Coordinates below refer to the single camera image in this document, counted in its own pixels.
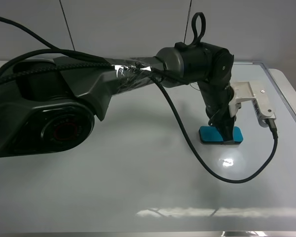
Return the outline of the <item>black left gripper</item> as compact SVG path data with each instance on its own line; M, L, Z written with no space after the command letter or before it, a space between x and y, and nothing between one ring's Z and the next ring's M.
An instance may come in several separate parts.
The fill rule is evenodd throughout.
M233 97L230 83L212 85L208 81L200 81L199 89L206 106L209 118L208 125L218 125L218 131L226 144L234 143L234 118L230 118L229 102Z

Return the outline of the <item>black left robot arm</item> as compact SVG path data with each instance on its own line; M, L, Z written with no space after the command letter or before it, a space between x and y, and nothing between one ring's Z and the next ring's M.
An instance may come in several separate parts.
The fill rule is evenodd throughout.
M209 126L233 140L228 104L234 57L208 43L181 43L154 57L35 60L26 54L0 68L0 157L62 152L81 144L111 98L152 83L171 88L197 83Z

